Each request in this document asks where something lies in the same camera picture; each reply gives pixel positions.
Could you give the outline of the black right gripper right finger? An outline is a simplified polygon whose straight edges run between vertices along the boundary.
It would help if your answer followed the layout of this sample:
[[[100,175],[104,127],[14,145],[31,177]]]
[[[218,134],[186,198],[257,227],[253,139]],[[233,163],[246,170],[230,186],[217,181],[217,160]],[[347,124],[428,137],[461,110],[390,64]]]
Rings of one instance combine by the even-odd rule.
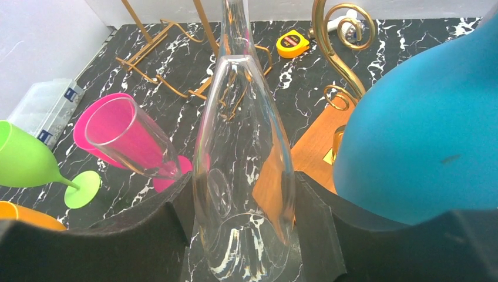
[[[308,281],[496,281],[497,210],[453,210],[414,226],[377,216],[296,172]]]

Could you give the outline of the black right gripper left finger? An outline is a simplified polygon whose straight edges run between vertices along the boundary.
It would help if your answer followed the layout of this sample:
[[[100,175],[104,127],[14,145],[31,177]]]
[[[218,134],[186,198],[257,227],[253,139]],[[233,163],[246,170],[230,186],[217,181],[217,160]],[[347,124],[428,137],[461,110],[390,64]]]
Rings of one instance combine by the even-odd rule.
[[[1,221],[2,281],[179,281],[194,225],[187,173],[85,229]]]

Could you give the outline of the blue plastic wine glass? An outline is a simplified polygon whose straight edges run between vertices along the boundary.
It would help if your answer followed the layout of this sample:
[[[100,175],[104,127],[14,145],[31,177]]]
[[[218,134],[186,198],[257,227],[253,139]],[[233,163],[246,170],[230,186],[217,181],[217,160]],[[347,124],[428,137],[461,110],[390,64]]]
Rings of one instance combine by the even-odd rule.
[[[471,33],[377,81],[349,118],[333,165],[343,199],[418,224],[497,207],[497,9]]]

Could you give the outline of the orange plastic wine glass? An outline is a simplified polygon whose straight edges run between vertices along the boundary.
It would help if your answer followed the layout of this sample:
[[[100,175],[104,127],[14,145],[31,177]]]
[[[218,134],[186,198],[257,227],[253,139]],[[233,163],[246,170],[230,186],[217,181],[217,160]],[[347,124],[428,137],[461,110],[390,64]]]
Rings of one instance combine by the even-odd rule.
[[[1,201],[1,220],[17,220],[50,230],[65,231],[67,227],[55,218],[7,201]]]

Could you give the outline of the green plastic wine glass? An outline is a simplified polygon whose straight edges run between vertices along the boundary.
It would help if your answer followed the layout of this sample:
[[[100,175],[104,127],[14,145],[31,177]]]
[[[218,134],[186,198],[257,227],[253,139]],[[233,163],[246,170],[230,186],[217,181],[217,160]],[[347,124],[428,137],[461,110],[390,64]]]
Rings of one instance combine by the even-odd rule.
[[[102,181],[91,170],[73,180],[62,176],[55,156],[44,143],[13,123],[1,120],[1,185],[22,188],[52,182],[66,185],[65,205],[79,209],[94,199]]]

